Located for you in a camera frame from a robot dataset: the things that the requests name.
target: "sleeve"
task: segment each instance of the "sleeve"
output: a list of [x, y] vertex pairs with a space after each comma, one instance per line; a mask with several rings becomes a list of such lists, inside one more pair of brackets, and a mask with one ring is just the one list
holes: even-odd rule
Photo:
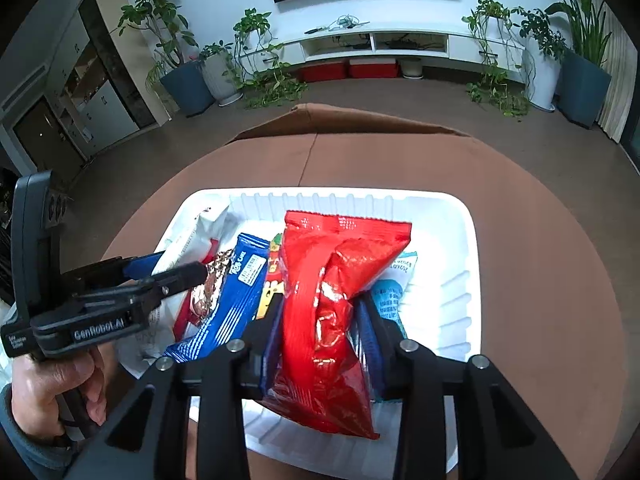
[[30, 440], [15, 423], [11, 410], [11, 384], [5, 386], [0, 394], [0, 426], [38, 480], [60, 480], [63, 477], [74, 458], [76, 446], [45, 446]]

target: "round table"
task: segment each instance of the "round table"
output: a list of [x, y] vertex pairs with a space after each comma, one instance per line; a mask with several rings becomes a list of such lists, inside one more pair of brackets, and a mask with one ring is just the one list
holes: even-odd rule
[[476, 139], [355, 110], [302, 108], [174, 176], [130, 218], [105, 257], [153, 251], [180, 204], [200, 189], [345, 186], [452, 194], [471, 212], [478, 238], [482, 353], [578, 476], [596, 478], [622, 408], [624, 338], [607, 272], [575, 218], [527, 171]]

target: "metal screw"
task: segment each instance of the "metal screw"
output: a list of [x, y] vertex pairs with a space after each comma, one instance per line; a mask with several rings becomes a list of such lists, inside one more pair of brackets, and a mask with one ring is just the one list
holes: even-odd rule
[[415, 352], [418, 348], [420, 348], [420, 345], [418, 345], [418, 343], [413, 339], [402, 339], [402, 341], [400, 342], [400, 348], [405, 352]]
[[488, 368], [491, 365], [491, 361], [489, 361], [489, 359], [483, 356], [482, 354], [478, 354], [478, 355], [474, 355], [471, 358], [471, 364], [476, 368], [480, 368], [481, 370], [484, 370], [485, 368]]
[[156, 368], [161, 372], [167, 371], [174, 365], [174, 360], [170, 357], [161, 357], [156, 361]]
[[226, 344], [226, 349], [230, 352], [236, 353], [244, 348], [244, 341], [242, 339], [232, 339]]

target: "light blue snack package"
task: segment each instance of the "light blue snack package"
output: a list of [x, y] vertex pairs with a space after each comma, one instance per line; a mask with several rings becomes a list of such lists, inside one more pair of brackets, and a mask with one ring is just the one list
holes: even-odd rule
[[213, 315], [202, 323], [195, 335], [169, 345], [163, 355], [179, 363], [193, 361], [241, 337], [258, 309], [268, 256], [268, 240], [240, 233]]
[[395, 321], [402, 335], [406, 338], [406, 332], [398, 308], [404, 290], [414, 275], [415, 264], [418, 261], [418, 253], [401, 253], [394, 262], [387, 267], [378, 277], [370, 289], [371, 297], [380, 317]]

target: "red plastic wrapper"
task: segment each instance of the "red plastic wrapper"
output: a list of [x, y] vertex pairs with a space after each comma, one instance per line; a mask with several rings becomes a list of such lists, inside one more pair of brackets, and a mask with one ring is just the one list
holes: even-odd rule
[[353, 296], [404, 250], [411, 224], [289, 211], [280, 257], [282, 366], [262, 403], [304, 426], [376, 439], [360, 362], [347, 338]]

